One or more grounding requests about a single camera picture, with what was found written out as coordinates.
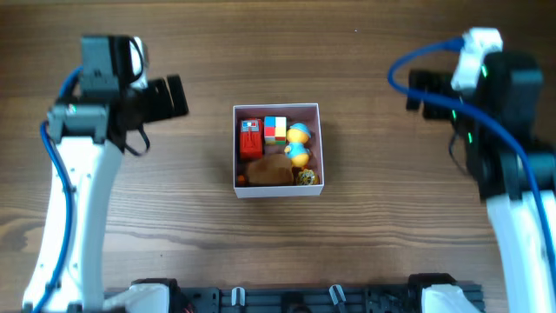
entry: puzzle cube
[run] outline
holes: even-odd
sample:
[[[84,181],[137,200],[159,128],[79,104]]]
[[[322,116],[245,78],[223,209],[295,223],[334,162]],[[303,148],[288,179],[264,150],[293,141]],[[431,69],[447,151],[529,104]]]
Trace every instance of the puzzle cube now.
[[[264,118],[265,144],[286,144],[286,117]]]

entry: red toy phone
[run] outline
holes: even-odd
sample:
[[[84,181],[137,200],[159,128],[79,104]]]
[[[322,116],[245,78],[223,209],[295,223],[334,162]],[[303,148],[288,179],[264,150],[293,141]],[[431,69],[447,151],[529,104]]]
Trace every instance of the red toy phone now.
[[[240,128],[240,159],[254,160],[262,157],[262,124],[258,118],[242,121]]]

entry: wooden surface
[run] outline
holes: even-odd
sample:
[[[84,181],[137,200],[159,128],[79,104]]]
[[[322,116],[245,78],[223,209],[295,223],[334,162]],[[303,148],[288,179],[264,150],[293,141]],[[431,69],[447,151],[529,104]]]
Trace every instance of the wooden surface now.
[[[43,233],[50,161],[38,124],[80,63],[80,36],[116,33],[147,43],[151,77],[182,76],[191,113],[149,125],[151,152],[124,158],[104,243],[107,288],[153,276],[268,287],[445,271],[482,283],[488,311],[507,311],[486,208],[447,154],[450,126],[406,113],[386,72],[424,44],[498,27],[506,47],[532,52],[544,69],[537,129],[554,140],[554,2],[23,2],[0,6],[1,310],[20,307]],[[236,199],[232,106],[305,102],[321,107],[322,195]]]

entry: white box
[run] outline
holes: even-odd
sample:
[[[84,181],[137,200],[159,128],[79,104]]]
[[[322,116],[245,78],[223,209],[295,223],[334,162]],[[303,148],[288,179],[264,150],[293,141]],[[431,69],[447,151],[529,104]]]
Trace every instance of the white box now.
[[[293,123],[305,123],[311,130],[311,139],[305,144],[311,150],[308,167],[319,177],[319,184],[311,186],[275,186],[275,187],[241,187],[237,186],[239,162],[239,124],[242,119],[264,117],[286,117],[288,126]],[[318,103],[295,104],[257,104],[236,105],[233,108],[234,118],[234,191],[238,198],[270,197],[270,196],[319,196],[324,188],[324,162],[322,161],[321,118]]]

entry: blue and yellow duck toy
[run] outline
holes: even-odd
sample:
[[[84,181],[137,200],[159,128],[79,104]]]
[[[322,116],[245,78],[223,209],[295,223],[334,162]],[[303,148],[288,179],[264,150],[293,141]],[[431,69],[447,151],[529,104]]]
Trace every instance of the blue and yellow duck toy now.
[[[295,123],[289,127],[286,133],[289,144],[284,152],[286,152],[286,157],[292,160],[293,166],[303,168],[309,162],[311,151],[303,146],[309,138],[311,138],[311,132],[305,124]]]

